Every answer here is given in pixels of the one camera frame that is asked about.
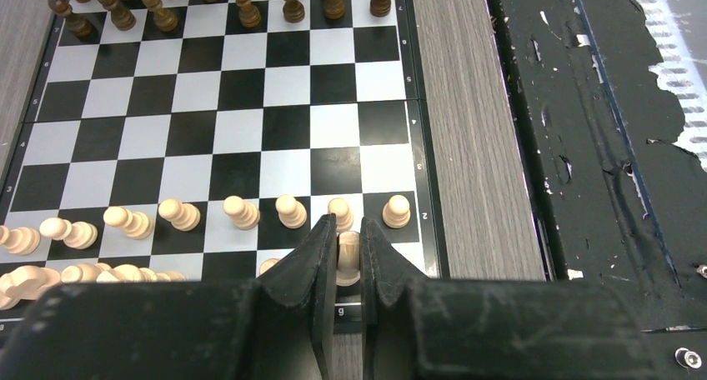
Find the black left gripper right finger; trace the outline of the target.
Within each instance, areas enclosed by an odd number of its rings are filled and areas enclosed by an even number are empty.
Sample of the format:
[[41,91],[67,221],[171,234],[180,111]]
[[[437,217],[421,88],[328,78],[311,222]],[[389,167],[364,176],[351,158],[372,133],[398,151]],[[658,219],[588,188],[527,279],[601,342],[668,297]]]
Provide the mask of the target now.
[[427,277],[360,226],[367,379],[655,379],[624,302],[584,282]]

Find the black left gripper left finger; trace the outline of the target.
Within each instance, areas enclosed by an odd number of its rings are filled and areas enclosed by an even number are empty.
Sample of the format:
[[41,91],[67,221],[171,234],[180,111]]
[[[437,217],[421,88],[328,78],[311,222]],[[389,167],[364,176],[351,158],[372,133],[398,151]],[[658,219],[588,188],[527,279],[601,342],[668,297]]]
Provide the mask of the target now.
[[4,379],[327,379],[336,220],[264,274],[202,282],[74,283],[13,330]]

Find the light pawn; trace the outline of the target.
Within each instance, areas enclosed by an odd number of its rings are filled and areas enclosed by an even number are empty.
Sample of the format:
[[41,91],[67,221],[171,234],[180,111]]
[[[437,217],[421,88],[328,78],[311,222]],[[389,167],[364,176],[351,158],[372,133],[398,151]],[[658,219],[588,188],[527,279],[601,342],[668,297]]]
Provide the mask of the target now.
[[335,197],[328,203],[328,213],[336,216],[336,228],[339,233],[347,232],[354,223],[354,214],[349,203],[341,198]]
[[409,200],[400,194],[393,195],[384,205],[382,218],[389,228],[405,227],[411,218]]

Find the light chess piece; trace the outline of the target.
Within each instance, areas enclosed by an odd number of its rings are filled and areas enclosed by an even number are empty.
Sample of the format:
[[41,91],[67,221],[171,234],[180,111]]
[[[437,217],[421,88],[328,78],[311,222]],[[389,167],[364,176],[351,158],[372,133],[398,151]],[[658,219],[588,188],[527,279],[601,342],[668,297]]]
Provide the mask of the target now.
[[360,279],[360,235],[355,231],[338,235],[338,266],[336,284],[340,287],[354,285]]

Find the light pawn on board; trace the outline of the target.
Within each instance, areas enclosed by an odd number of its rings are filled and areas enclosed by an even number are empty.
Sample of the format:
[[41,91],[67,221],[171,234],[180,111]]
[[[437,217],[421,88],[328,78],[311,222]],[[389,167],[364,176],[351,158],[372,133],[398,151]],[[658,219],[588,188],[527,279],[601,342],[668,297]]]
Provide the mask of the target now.
[[393,195],[384,205],[382,218],[389,228],[405,227],[411,218],[409,200],[400,194]]

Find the black and white chessboard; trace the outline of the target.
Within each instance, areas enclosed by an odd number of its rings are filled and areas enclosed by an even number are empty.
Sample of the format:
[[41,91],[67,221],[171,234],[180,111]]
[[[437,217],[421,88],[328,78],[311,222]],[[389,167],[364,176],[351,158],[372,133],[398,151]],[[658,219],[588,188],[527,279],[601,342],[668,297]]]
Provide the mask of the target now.
[[344,199],[379,221],[395,195],[409,223],[384,234],[432,278],[449,275],[414,4],[391,0],[165,0],[161,31],[141,0],[118,30],[100,2],[66,0],[93,25],[74,36],[53,17],[1,177],[1,223],[59,217],[93,224],[86,249],[43,238],[1,270],[80,263],[173,270],[191,280],[257,276]]

